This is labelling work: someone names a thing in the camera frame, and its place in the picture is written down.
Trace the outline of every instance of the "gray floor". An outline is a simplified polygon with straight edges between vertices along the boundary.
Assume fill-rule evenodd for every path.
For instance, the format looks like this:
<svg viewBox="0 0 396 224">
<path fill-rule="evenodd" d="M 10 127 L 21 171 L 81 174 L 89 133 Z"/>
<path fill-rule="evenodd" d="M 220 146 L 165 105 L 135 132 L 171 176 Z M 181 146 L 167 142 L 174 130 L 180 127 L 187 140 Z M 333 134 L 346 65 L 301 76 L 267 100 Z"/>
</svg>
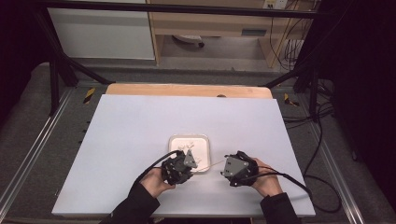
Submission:
<svg viewBox="0 0 396 224">
<path fill-rule="evenodd" d="M 204 39 L 205 47 L 177 43 L 171 37 L 165 39 L 162 64 L 159 66 L 128 63 L 123 68 L 97 66 L 93 68 L 103 77 L 123 82 L 190 83 L 256 86 L 279 76 L 279 68 L 264 68 L 265 60 L 254 39 L 211 37 Z M 64 219 L 50 213 L 56 201 L 55 193 L 62 188 L 73 160 L 78 152 L 79 141 L 89 128 L 100 95 L 106 86 L 92 84 L 89 78 L 79 75 L 83 81 L 73 89 L 71 100 L 59 122 L 39 155 L 35 166 L 22 186 L 14 204 L 7 213 L 7 220 L 29 218 L 28 223 L 43 219 Z M 293 101 L 298 98 L 289 88 L 293 80 L 273 89 L 279 101 L 283 116 L 304 116 L 301 106 L 285 105 L 284 92 Z M 96 91 L 89 104 L 82 103 L 90 86 Z M 50 112 L 49 73 L 45 66 L 38 67 L 32 75 L 25 93 L 11 111 L 7 122 L 0 130 L 0 192 L 3 192 L 19 165 L 23 162 L 30 146 L 44 126 Z M 324 139 L 332 151 L 352 195 L 366 223 L 396 223 L 396 215 L 389 207 L 384 195 L 378 189 L 363 162 L 353 161 L 343 132 L 337 119 L 322 120 Z M 290 141 L 300 168 L 303 170 L 317 145 L 308 124 L 288 129 Z M 309 174 L 331 181 L 328 170 L 318 154 Z M 314 203 L 326 208 L 336 206 L 332 191 L 317 181 L 307 180 L 307 186 L 314 192 Z M 306 223 L 348 223 L 345 211 L 326 214 L 317 210 L 315 217 L 305 217 Z"/>
</svg>

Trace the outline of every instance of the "black device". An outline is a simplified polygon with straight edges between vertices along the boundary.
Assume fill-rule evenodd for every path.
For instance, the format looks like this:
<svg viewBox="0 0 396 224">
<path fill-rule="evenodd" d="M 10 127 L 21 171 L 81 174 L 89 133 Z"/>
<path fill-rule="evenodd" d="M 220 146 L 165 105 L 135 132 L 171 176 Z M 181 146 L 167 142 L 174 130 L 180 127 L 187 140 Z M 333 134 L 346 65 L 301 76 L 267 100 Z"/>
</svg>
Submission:
<svg viewBox="0 0 396 224">
<path fill-rule="evenodd" d="M 163 180 L 170 185 L 182 184 L 192 177 L 191 169 L 197 167 L 190 149 L 186 154 L 179 150 L 174 158 L 163 161 L 161 165 Z"/>
<path fill-rule="evenodd" d="M 257 162 L 251 159 L 245 152 L 237 151 L 236 154 L 226 155 L 227 161 L 224 171 L 220 172 L 230 180 L 230 186 L 251 186 L 257 178 L 249 178 L 259 173 Z"/>
</svg>

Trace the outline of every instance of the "plastic tray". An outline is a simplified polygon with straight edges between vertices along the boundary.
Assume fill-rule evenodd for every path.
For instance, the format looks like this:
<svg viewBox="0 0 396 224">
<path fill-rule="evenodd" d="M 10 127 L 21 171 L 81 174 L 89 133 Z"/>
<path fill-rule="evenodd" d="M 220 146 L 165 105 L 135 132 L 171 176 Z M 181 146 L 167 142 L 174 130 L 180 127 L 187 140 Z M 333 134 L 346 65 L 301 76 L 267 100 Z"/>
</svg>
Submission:
<svg viewBox="0 0 396 224">
<path fill-rule="evenodd" d="M 191 149 L 198 167 L 192 172 L 202 173 L 210 168 L 209 139 L 204 134 L 175 134 L 169 139 L 169 151 Z"/>
</svg>

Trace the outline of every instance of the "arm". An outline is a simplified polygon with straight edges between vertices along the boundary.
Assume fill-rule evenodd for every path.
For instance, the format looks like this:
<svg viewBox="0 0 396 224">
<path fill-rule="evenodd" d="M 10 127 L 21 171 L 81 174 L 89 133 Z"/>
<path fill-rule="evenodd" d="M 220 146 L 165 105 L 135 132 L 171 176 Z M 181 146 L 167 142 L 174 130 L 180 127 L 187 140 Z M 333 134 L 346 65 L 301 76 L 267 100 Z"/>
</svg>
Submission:
<svg viewBox="0 0 396 224">
<path fill-rule="evenodd" d="M 160 206 L 157 197 L 168 189 L 174 189 L 163 182 L 161 169 L 154 168 L 131 188 L 128 197 L 101 224 L 147 223 L 151 214 Z"/>
<path fill-rule="evenodd" d="M 269 165 L 258 159 L 254 159 L 260 166 L 259 173 L 271 172 L 270 169 L 262 168 Z M 289 196 L 282 191 L 276 175 L 267 175 L 257 178 L 251 186 L 257 190 L 262 197 L 260 206 L 268 224 L 297 224 L 301 223 L 291 205 Z"/>
</svg>

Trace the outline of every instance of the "aluminum rail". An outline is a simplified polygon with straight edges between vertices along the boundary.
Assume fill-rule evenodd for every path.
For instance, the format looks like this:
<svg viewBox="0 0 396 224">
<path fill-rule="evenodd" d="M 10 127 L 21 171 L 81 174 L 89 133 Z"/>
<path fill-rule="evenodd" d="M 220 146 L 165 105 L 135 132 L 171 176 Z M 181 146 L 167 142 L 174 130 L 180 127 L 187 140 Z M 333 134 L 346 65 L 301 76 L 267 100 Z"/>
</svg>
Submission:
<svg viewBox="0 0 396 224">
<path fill-rule="evenodd" d="M 309 116 L 308 102 L 306 100 L 306 97 L 304 96 L 303 93 L 297 94 L 297 96 L 305 114 Z M 311 125 L 311 130 L 313 131 L 313 134 L 315 135 L 315 138 L 318 141 L 320 136 L 319 126 L 314 122 L 310 122 L 310 125 Z M 346 216 L 349 219 L 349 222 L 351 224 L 364 224 L 365 222 L 363 216 L 361 215 L 361 210 L 356 204 L 355 199 L 353 198 L 353 195 L 350 192 L 350 189 L 347 185 L 347 182 L 345 181 L 341 173 L 341 170 L 337 165 L 337 162 L 332 156 L 332 153 L 325 139 L 322 139 L 320 145 L 320 155 L 322 156 L 323 162 L 326 165 L 327 170 L 329 171 L 329 175 L 332 180 L 332 183 L 334 184 L 335 188 L 338 190 L 340 194 L 341 200 L 343 202 L 344 210 L 346 212 Z"/>
<path fill-rule="evenodd" d="M 35 161 L 40 155 L 40 152 L 43 149 L 44 145 L 46 145 L 47 140 L 49 139 L 53 128 L 57 124 L 62 113 L 64 112 L 64 109 L 66 108 L 67 103 L 73 91 L 74 89 L 71 88 L 64 93 L 64 95 L 61 98 L 61 102 L 58 110 L 55 112 L 53 116 L 48 118 L 46 124 L 44 125 L 37 139 L 35 140 L 29 152 L 27 153 L 17 173 L 14 175 L 11 182 L 8 184 L 4 193 L 1 195 L 0 223 L 2 223 L 3 219 L 6 217 L 6 214 L 9 208 L 11 207 L 12 203 L 14 202 L 15 198 L 17 197 L 18 192 L 20 191 L 24 181 L 26 180 L 33 166 L 35 165 Z"/>
</svg>

